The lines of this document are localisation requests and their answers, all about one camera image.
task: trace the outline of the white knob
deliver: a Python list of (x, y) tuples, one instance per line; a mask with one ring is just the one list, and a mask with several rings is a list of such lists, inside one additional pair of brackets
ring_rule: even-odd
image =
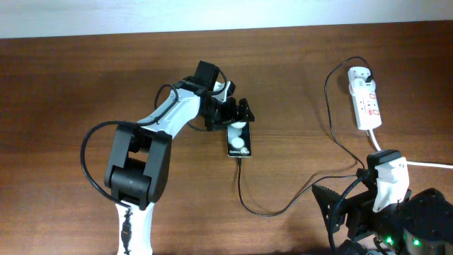
[(231, 139), (231, 145), (236, 149), (241, 149), (246, 143), (240, 137)]

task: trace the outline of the white power strip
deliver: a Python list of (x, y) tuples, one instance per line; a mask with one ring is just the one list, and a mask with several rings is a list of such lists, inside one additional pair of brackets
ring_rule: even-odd
[(376, 83), (366, 82), (371, 71), (365, 67), (352, 67), (348, 71), (349, 92), (354, 103), (355, 119), (360, 130), (372, 130), (382, 124), (377, 105)]

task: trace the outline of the green led light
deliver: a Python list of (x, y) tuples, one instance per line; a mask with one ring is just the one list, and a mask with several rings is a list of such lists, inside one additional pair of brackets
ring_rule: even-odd
[(394, 241), (392, 240), (391, 237), (387, 237), (387, 239), (385, 239), (385, 242), (390, 245), (392, 245), (394, 243)]

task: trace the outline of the white plastic housing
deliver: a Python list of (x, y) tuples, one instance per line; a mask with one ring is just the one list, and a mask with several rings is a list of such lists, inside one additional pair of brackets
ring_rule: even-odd
[[(172, 107), (165, 116), (153, 125), (144, 126), (142, 128), (154, 132), (164, 131), (171, 135), (173, 139), (184, 127), (189, 120), (197, 117), (200, 109), (200, 97), (196, 96), (192, 91), (178, 89), (179, 99), (174, 107)], [(163, 102), (151, 115), (140, 120), (139, 123), (149, 122), (156, 116), (159, 116), (169, 105), (175, 100), (175, 93), (170, 92), (170, 96)]]
[(386, 206), (401, 203), (409, 188), (409, 172), (405, 157), (376, 166), (377, 196), (373, 211), (380, 212)]
[[(121, 201), (131, 206), (132, 215), (130, 216), (131, 240), (128, 249), (130, 255), (153, 254), (151, 248), (151, 220), (153, 215), (154, 203), (150, 203), (145, 210), (140, 210), (138, 205)], [(125, 221), (127, 208), (116, 205), (118, 217), (120, 219), (119, 248), (117, 255), (124, 255), (125, 248), (122, 246), (121, 231), (122, 223)]]
[(355, 119), (360, 130), (372, 130), (382, 124), (377, 105), (376, 83), (366, 83), (370, 71), (365, 67), (352, 67), (348, 71), (349, 92), (354, 104)]

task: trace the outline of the wire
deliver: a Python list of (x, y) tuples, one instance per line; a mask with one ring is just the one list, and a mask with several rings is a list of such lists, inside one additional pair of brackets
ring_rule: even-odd
[(128, 122), (128, 121), (121, 121), (121, 120), (111, 120), (111, 121), (105, 121), (103, 123), (99, 123), (97, 124), (96, 126), (94, 126), (93, 128), (91, 128), (88, 133), (86, 133), (85, 135), (85, 138), (82, 142), (82, 145), (81, 145), (81, 148), (80, 148), (80, 165), (82, 166), (82, 171), (84, 172), (86, 178), (88, 179), (88, 181), (91, 183), (91, 185), (104, 197), (106, 197), (108, 200), (114, 202), (114, 203), (117, 203), (118, 205), (121, 205), (122, 207), (125, 207), (125, 208), (128, 208), (130, 209), (130, 205), (127, 205), (123, 202), (121, 202), (120, 200), (118, 200), (117, 198), (114, 198), (112, 197), (111, 195), (109, 195), (107, 192), (105, 192), (100, 186), (99, 184), (96, 183), (96, 181), (94, 181), (93, 177), (90, 175), (89, 171), (88, 171), (88, 168), (86, 167), (86, 160), (85, 160), (85, 151), (86, 151), (86, 145), (88, 144), (88, 141), (90, 139), (90, 137), (92, 136), (92, 134), (105, 127), (105, 126), (108, 126), (108, 125), (123, 125), (123, 126), (126, 126), (126, 127), (129, 127), (131, 129), (137, 129), (138, 127), (141, 127), (141, 126), (146, 126), (146, 125), (152, 125), (154, 123), (157, 123), (162, 117), (165, 116), (165, 114), (178, 102), (178, 92), (176, 91), (176, 88), (173, 86), (173, 85), (170, 85), (170, 84), (165, 84), (163, 85), (159, 91), (158, 91), (158, 94), (161, 92), (161, 90), (164, 88), (164, 87), (167, 87), (169, 86), (173, 92), (175, 93), (175, 100), (173, 101), (173, 103), (171, 105), (168, 106), (167, 109), (165, 109), (159, 116), (155, 117), (153, 120), (150, 120), (149, 122), (147, 123), (131, 123), (131, 122)]
[(379, 144), (377, 144), (376, 137), (374, 136), (373, 130), (368, 130), (369, 137), (371, 138), (371, 141), (373, 142), (374, 148), (379, 152), (381, 151), (381, 147)]
[(384, 248), (381, 246), (381, 242), (375, 237), (373, 238), (374, 245), (376, 246), (377, 250), (382, 253), (382, 255), (389, 255)]
[[(165, 85), (163, 85), (163, 86), (157, 91), (156, 97), (154, 98), (154, 110), (157, 109), (157, 101), (159, 100), (159, 96), (161, 95), (161, 92), (162, 92), (162, 90), (165, 88), (165, 86), (172, 86), (172, 85), (170, 85), (170, 84), (165, 84)], [(194, 129), (195, 131), (207, 132), (207, 130), (203, 130), (203, 129), (199, 128), (199, 127), (195, 127), (194, 125), (190, 124), (189, 122), (187, 123), (187, 125), (188, 125), (190, 128)]]
[(283, 214), (284, 212), (286, 212), (290, 207), (292, 207), (292, 205), (294, 205), (294, 203), (307, 191), (309, 190), (313, 185), (317, 184), (318, 182), (322, 181), (322, 180), (325, 180), (325, 179), (345, 179), (345, 178), (352, 178), (354, 177), (355, 175), (349, 175), (349, 176), (324, 176), (322, 178), (319, 178), (317, 181), (313, 182), (312, 184), (310, 184), (310, 186), (306, 187), (303, 191), (301, 191), (299, 194), (297, 194), (295, 197), (293, 197), (293, 199), (291, 199), (291, 201), (288, 203), (287, 206), (285, 206), (283, 209), (275, 212), (275, 213), (270, 213), (270, 214), (265, 214), (265, 213), (259, 213), (259, 212), (255, 212), (253, 211), (252, 209), (248, 208), (248, 206), (244, 203), (243, 199), (242, 199), (242, 192), (241, 192), (241, 170), (242, 170), (242, 159), (241, 158), (238, 158), (238, 166), (239, 166), (239, 174), (238, 174), (238, 191), (239, 191), (239, 200), (241, 201), (241, 204), (242, 206), (247, 210), (249, 211), (250, 213), (254, 214), (254, 215), (257, 215), (257, 216), (261, 216), (261, 217), (275, 217), (275, 216), (278, 216), (278, 215), (281, 215)]
[(340, 209), (340, 205), (341, 203), (346, 199), (346, 196), (349, 194), (349, 192), (351, 192), (351, 190), (356, 187), (357, 184), (359, 184), (361, 181), (363, 181), (363, 176), (357, 178), (355, 181), (353, 181), (349, 186), (348, 188), (346, 188), (346, 190), (343, 192), (343, 194), (341, 194), (341, 197), (340, 199), (337, 201), (337, 203), (333, 206), (333, 209), (332, 209), (332, 215), (331, 217), (329, 218), (329, 221), (328, 221), (328, 243), (331, 245), (331, 250), (332, 250), (332, 254), (336, 254), (336, 251), (337, 251), (337, 248), (335, 246), (335, 240), (333, 239), (333, 219), (335, 219), (337, 213), (338, 213), (338, 210)]
[[(373, 142), (374, 148), (377, 151), (380, 151), (381, 147), (379, 146), (379, 144), (377, 144), (376, 137), (374, 136), (373, 130), (368, 130), (368, 133)], [(407, 161), (406, 163), (411, 166), (428, 166), (428, 167), (438, 167), (438, 168), (444, 168), (444, 169), (453, 169), (453, 165), (448, 165), (448, 164), (414, 162), (414, 161)]]
[(331, 117), (331, 107), (329, 106), (328, 104), (328, 96), (327, 96), (327, 82), (328, 82), (328, 79), (331, 77), (331, 75), (338, 69), (340, 68), (341, 66), (343, 66), (346, 62), (350, 61), (350, 60), (353, 60), (353, 59), (360, 59), (362, 60), (365, 65), (368, 67), (369, 69), (369, 72), (370, 72), (370, 76), (367, 78), (369, 79), (370, 77), (372, 78), (372, 71), (371, 71), (371, 68), (369, 67), (368, 65), (368, 62), (367, 60), (365, 60), (363, 57), (349, 57), (347, 58), (345, 61), (341, 62), (337, 67), (335, 67), (329, 74), (328, 76), (326, 77), (326, 82), (324, 83), (324, 96), (326, 97), (326, 104), (327, 104), (327, 114), (328, 114), (328, 123), (330, 125), (330, 129), (331, 129), (331, 134), (332, 134), (332, 138), (333, 138), (333, 141), (338, 145), (340, 146), (342, 149), (344, 149), (353, 159), (357, 160), (361, 165), (362, 165), (362, 168), (364, 169), (365, 168), (365, 165), (363, 164), (362, 160), (360, 160), (357, 156), (355, 156), (352, 152), (350, 152), (348, 149), (346, 149), (346, 147), (344, 147), (338, 140), (337, 138), (335, 137), (335, 135), (333, 134), (333, 128), (332, 128), (332, 117)]
[(453, 169), (452, 165), (447, 165), (447, 164), (423, 163), (423, 162), (414, 162), (414, 161), (407, 161), (406, 163), (411, 166), (429, 166), (429, 167)]

